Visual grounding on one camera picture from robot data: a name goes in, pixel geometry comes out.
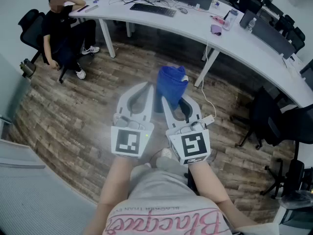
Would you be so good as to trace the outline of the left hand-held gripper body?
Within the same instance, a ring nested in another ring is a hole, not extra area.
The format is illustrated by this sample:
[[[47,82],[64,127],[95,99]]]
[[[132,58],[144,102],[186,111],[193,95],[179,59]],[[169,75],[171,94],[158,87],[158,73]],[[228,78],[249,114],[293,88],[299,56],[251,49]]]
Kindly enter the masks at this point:
[[[114,114],[111,127],[111,152],[118,156],[141,158],[154,130],[150,122]]]

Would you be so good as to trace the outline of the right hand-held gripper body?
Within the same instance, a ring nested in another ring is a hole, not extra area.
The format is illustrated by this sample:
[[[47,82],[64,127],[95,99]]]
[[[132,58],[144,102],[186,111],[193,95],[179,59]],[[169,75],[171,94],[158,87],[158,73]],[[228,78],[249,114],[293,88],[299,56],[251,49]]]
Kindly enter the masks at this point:
[[[166,136],[180,165],[205,161],[211,154],[209,131],[203,121],[169,129]]]

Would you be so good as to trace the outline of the blue cloth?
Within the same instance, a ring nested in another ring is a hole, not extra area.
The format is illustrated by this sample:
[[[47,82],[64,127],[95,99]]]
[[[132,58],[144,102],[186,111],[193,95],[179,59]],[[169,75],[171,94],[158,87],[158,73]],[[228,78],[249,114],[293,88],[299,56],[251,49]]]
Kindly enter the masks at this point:
[[[161,96],[164,96],[173,109],[179,105],[184,94],[189,78],[186,75],[185,67],[163,66],[158,72],[156,89]]]

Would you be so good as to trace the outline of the black keyboard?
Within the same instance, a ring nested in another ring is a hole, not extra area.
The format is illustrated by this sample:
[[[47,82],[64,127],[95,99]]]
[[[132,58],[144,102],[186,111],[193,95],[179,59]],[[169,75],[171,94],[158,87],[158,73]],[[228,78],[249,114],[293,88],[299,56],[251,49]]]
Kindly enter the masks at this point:
[[[153,13],[168,17],[174,17],[176,14],[176,10],[160,7],[160,6],[153,6],[149,4],[141,4],[141,3],[135,3],[130,10],[133,11],[140,11],[140,12],[147,12],[147,13]]]

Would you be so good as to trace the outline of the person's left forearm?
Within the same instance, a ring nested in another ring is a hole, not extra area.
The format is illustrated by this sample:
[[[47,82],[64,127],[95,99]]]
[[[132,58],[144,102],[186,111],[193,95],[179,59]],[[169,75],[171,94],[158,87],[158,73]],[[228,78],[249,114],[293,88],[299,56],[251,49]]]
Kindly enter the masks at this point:
[[[128,197],[133,159],[116,156],[101,190],[99,206],[115,207]]]

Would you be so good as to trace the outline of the person's right forearm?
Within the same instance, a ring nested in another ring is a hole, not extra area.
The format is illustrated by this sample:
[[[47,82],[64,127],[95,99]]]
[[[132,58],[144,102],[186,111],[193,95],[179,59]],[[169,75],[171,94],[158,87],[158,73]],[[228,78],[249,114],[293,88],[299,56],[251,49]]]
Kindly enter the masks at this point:
[[[230,201],[224,186],[206,161],[190,164],[188,168],[200,196],[212,200],[217,205]]]

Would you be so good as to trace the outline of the person's grey pink-print shirt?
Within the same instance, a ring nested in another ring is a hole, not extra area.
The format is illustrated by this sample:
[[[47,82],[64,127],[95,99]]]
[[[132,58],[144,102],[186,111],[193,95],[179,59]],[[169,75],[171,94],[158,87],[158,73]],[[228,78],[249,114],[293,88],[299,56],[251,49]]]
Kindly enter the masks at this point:
[[[128,199],[113,208],[103,235],[279,235],[279,228],[275,223],[233,228],[183,177],[155,170],[142,174]]]

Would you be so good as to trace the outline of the clear bottle with blue lid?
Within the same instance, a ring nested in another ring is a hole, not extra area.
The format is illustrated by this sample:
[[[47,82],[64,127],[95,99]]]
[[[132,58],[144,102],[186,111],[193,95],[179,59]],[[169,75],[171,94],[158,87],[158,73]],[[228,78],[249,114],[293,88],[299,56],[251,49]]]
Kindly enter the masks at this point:
[[[232,28],[234,22],[236,21],[237,16],[238,16],[238,10],[234,8],[231,9],[224,18],[223,29],[226,31],[229,31]]]

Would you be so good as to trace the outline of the small clear water bottle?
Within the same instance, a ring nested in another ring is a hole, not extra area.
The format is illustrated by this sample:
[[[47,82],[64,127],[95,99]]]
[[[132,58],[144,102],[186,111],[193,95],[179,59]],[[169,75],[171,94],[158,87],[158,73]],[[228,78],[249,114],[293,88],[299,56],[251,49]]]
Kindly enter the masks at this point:
[[[255,25],[256,25],[256,21],[257,21],[257,19],[256,19],[256,18],[253,18],[253,19],[248,23],[248,25],[246,26],[247,32],[249,32],[249,33],[252,32],[253,28],[254,28]]]

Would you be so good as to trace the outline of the grey desk divider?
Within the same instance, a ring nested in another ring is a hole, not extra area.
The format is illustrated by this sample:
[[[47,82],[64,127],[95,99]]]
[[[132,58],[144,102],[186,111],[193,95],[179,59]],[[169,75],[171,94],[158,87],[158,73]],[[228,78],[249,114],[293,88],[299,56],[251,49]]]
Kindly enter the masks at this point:
[[[284,59],[289,59],[295,53],[295,47],[274,27],[270,26],[263,19],[247,10],[239,22],[240,27],[246,30],[246,26],[256,18],[256,25],[252,30],[252,34],[270,46],[278,54],[283,55]]]

